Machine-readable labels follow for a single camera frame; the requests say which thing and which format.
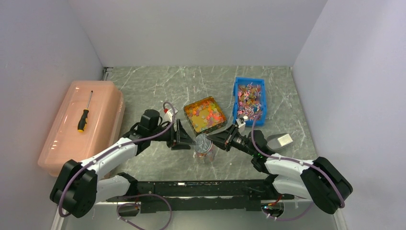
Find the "clear round lid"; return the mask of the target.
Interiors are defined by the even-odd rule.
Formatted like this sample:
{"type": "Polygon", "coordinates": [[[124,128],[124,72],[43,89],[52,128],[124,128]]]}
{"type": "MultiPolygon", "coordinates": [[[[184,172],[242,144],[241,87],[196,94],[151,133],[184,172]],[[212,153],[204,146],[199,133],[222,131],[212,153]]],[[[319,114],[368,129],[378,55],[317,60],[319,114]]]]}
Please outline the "clear round lid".
{"type": "Polygon", "coordinates": [[[196,153],[204,154],[211,151],[213,144],[212,141],[209,140],[207,137],[208,135],[205,133],[201,133],[195,137],[194,150],[196,153]]]}

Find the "clear plastic cup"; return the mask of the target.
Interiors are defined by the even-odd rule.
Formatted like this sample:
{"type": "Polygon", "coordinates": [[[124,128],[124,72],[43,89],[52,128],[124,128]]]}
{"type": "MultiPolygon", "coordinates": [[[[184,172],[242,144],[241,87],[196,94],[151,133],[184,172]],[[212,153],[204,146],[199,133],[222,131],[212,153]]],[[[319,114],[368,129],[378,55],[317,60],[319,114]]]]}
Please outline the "clear plastic cup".
{"type": "Polygon", "coordinates": [[[203,163],[210,163],[213,162],[215,159],[215,151],[214,150],[208,150],[204,153],[200,153],[195,151],[194,152],[194,157],[198,160],[200,160],[203,163]]]}

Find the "metal scoop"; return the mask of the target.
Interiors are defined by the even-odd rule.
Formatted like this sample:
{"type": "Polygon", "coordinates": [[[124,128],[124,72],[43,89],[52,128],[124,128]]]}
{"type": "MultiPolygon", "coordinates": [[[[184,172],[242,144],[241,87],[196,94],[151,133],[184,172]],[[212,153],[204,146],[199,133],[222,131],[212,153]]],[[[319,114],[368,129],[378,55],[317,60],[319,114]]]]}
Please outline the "metal scoop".
{"type": "Polygon", "coordinates": [[[281,150],[293,143],[288,133],[275,134],[267,137],[267,147],[272,151],[281,150]]]}

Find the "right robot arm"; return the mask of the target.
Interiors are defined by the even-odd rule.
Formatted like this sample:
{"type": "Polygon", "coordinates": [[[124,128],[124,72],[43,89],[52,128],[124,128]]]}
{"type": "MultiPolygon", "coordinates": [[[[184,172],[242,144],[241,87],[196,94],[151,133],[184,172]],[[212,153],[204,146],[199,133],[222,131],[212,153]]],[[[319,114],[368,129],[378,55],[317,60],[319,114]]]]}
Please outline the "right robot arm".
{"type": "Polygon", "coordinates": [[[282,156],[268,147],[262,131],[253,129],[243,136],[236,125],[207,137],[218,148],[235,148],[252,156],[251,163],[270,182],[264,185],[264,194],[270,199],[280,194],[294,195],[311,200],[320,210],[334,214],[345,206],[352,194],[349,181],[324,157],[300,160],[282,156]]]}

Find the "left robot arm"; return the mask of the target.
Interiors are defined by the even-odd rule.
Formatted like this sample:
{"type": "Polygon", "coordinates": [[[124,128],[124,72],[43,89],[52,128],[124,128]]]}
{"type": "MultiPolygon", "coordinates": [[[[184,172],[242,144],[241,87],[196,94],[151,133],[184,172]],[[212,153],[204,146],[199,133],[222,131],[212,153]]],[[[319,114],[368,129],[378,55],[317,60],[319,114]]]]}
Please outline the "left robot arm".
{"type": "Polygon", "coordinates": [[[116,143],[88,159],[68,160],[62,166],[50,192],[50,200],[58,205],[60,215],[83,217],[94,204],[113,197],[134,200],[139,194],[137,179],[124,172],[108,179],[105,176],[139,155],[152,141],[165,142],[171,150],[189,150],[195,145],[179,119],[163,121],[159,111],[145,110],[140,121],[116,143]]]}

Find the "candy tin with gummies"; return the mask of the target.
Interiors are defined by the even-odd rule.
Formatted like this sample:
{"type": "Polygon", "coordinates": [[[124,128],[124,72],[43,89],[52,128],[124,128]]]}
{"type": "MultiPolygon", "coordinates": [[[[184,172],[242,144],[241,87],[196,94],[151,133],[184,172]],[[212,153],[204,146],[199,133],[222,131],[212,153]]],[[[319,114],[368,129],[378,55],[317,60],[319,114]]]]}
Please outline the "candy tin with gummies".
{"type": "Polygon", "coordinates": [[[223,110],[212,96],[184,106],[183,112],[196,136],[209,134],[227,124],[223,110]]]}

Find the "blue bin of lollipops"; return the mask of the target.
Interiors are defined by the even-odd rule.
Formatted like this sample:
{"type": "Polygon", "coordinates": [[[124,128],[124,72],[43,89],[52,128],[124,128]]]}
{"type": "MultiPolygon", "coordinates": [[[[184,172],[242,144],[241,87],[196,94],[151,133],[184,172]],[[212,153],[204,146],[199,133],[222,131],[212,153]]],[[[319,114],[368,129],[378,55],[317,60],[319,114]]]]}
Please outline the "blue bin of lollipops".
{"type": "Polygon", "coordinates": [[[267,113],[265,80],[255,78],[235,78],[233,87],[235,98],[232,115],[234,119],[247,116],[247,126],[253,124],[254,117],[259,114],[256,126],[263,126],[267,113]]]}

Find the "yellow black screwdriver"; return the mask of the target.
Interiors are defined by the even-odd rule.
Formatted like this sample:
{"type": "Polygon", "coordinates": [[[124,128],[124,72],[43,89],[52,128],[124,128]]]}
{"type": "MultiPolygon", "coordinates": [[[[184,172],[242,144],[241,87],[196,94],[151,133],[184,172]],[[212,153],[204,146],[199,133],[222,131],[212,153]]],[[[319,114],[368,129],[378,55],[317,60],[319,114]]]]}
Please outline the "yellow black screwdriver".
{"type": "Polygon", "coordinates": [[[90,105],[90,102],[91,102],[92,95],[93,95],[93,91],[90,92],[86,108],[83,110],[83,113],[82,113],[82,115],[80,117],[80,120],[78,122],[78,126],[77,126],[77,131],[78,132],[84,132],[85,129],[86,129],[87,120],[88,120],[88,114],[89,114],[89,105],[90,105]]]}

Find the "pink plastic storage box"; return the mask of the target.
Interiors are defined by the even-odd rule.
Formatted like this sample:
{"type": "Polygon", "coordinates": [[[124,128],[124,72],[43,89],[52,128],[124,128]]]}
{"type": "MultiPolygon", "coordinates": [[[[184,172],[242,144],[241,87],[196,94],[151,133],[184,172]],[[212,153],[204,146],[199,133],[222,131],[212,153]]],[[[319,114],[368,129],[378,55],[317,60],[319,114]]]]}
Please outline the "pink plastic storage box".
{"type": "Polygon", "coordinates": [[[38,165],[51,176],[58,177],[68,160],[79,162],[105,150],[119,138],[124,111],[123,93],[113,82],[72,82],[45,141],[38,165]],[[78,132],[78,122],[91,91],[86,129],[78,132]]]}

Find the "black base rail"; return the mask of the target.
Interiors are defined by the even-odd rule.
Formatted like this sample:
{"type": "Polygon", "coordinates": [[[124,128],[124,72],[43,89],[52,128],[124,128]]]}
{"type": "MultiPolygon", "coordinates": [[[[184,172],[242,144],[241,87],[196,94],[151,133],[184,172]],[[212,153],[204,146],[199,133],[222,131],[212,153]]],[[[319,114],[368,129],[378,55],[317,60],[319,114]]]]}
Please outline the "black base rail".
{"type": "Polygon", "coordinates": [[[242,209],[261,211],[268,203],[276,202],[280,210],[288,202],[297,204],[303,197],[280,195],[264,179],[211,181],[139,181],[137,189],[109,202],[133,202],[140,205],[142,214],[167,211],[201,211],[242,209]]]}

